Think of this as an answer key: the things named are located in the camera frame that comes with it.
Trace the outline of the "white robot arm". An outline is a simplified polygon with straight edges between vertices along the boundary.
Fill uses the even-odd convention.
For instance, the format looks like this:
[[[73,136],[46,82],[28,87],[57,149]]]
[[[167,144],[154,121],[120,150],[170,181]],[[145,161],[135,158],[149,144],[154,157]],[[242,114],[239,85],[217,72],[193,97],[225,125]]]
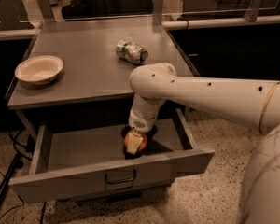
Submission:
[[[280,224],[280,81],[180,77],[169,63],[141,65],[130,74],[134,92],[124,138],[134,154],[170,100],[263,135],[245,168],[238,224]]]

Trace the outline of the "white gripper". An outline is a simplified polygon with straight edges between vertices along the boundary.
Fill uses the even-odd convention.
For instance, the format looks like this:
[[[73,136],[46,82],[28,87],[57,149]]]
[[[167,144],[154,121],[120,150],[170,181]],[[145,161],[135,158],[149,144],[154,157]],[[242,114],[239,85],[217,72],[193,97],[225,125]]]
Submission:
[[[128,132],[125,138],[128,153],[135,154],[137,152],[143,142],[143,135],[140,133],[148,133],[153,128],[155,122],[155,118],[144,119],[138,117],[132,110],[130,111],[128,123],[135,131]]]

